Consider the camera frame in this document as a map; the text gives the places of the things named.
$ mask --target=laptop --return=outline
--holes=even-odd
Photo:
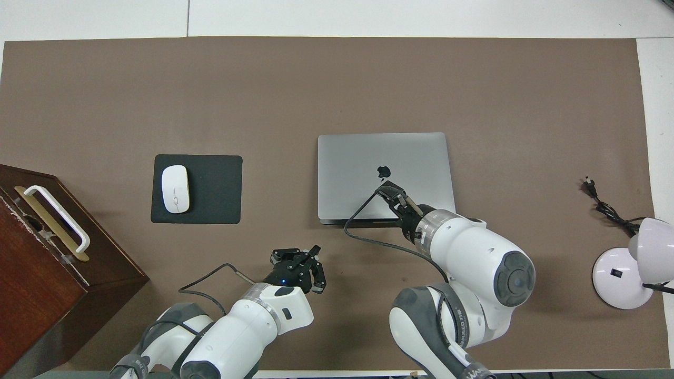
[[[343,225],[386,180],[417,204],[455,212],[444,133],[331,134],[318,138],[318,218]],[[354,226],[393,226],[395,214],[379,196]]]

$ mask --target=dark brown wooden box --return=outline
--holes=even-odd
[[[46,188],[88,234],[77,259],[45,221],[78,234],[39,192],[42,217],[16,188]],[[33,378],[70,359],[148,281],[54,176],[0,165],[0,376]]]

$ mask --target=round white lamp base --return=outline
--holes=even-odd
[[[622,310],[644,305],[653,294],[643,288],[637,263],[624,247],[615,247],[599,256],[592,271],[594,289],[603,301]]]

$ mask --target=robotic arm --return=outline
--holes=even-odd
[[[194,303],[170,307],[149,325],[109,379],[146,379],[156,364],[182,379],[250,379],[264,348],[276,336],[313,321],[305,294],[322,293],[326,286],[319,251],[316,245],[303,252],[275,250],[271,273],[217,322]]]
[[[482,220],[417,205],[391,181],[376,194],[398,217],[403,236],[449,278],[400,292],[389,313],[396,344],[436,378],[489,378],[463,348],[508,330],[512,312],[533,290],[533,263]]]

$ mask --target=white mouse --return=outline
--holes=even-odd
[[[173,165],[162,172],[162,195],[164,206],[171,213],[183,213],[189,209],[189,188],[187,169],[183,165]]]

